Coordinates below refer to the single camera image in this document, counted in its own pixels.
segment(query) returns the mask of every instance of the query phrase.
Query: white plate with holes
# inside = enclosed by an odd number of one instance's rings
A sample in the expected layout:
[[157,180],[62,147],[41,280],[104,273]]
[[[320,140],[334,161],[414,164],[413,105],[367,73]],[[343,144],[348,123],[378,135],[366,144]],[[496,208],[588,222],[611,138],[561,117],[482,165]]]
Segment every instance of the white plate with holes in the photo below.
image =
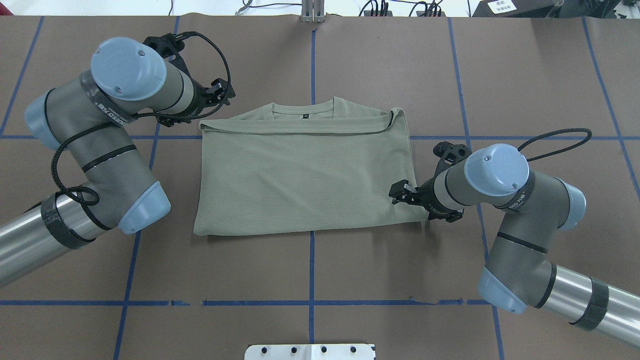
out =
[[244,360],[375,360],[371,344],[251,345]]

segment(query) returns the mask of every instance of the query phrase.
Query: gray-green shirt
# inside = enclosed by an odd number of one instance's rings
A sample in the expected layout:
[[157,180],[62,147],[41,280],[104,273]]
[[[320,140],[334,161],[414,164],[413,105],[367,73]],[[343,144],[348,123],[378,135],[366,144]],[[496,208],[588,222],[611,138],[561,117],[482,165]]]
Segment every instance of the gray-green shirt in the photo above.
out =
[[391,184],[415,184],[402,109],[334,97],[310,106],[262,106],[202,120],[196,235],[348,229],[426,219],[392,205]]

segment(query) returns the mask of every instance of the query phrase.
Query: barcode label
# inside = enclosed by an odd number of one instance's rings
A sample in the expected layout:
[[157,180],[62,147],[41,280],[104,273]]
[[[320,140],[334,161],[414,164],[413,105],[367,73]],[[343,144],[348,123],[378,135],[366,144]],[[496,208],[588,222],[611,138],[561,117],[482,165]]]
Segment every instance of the barcode label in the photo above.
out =
[[506,13],[516,10],[516,6],[511,2],[511,0],[493,1],[491,3],[487,3],[487,5],[489,5],[489,8],[491,8],[493,13]]

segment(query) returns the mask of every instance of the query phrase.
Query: light blue cap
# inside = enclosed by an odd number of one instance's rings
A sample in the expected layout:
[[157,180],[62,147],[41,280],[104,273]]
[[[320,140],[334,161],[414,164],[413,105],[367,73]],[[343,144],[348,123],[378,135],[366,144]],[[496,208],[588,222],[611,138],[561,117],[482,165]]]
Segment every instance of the light blue cap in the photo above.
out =
[[171,203],[167,199],[160,182],[156,181],[122,217],[118,228],[130,235],[160,220],[171,210]]
[[562,179],[558,180],[564,184],[566,192],[569,194],[569,215],[567,215],[564,224],[561,227],[558,227],[558,230],[573,229],[578,222],[582,220],[582,217],[584,217],[584,214],[587,211],[587,199],[584,197],[582,191],[575,186],[567,184]]
[[527,182],[529,164],[515,147],[496,143],[468,157],[465,177],[469,185],[480,193],[494,197],[507,196]]
[[33,136],[40,139],[46,147],[51,150],[56,150],[60,146],[60,143],[51,133],[51,129],[49,129],[49,124],[47,123],[47,115],[45,114],[45,100],[48,94],[48,92],[43,94],[27,106],[26,110],[24,110],[24,121],[27,123],[27,127]]
[[498,280],[486,266],[482,268],[478,292],[491,305],[510,313],[522,314],[527,308],[527,304],[509,290],[502,281]]
[[157,93],[166,79],[162,57],[131,38],[110,38],[91,58],[95,83],[109,96],[138,101]]

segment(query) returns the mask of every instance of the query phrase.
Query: red object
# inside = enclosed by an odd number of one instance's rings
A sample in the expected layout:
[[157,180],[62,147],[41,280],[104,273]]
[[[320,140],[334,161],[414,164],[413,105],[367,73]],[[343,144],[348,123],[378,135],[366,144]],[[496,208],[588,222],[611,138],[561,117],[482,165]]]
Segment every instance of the red object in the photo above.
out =
[[7,9],[5,5],[0,3],[0,15],[13,15],[13,13],[9,11],[9,9]]

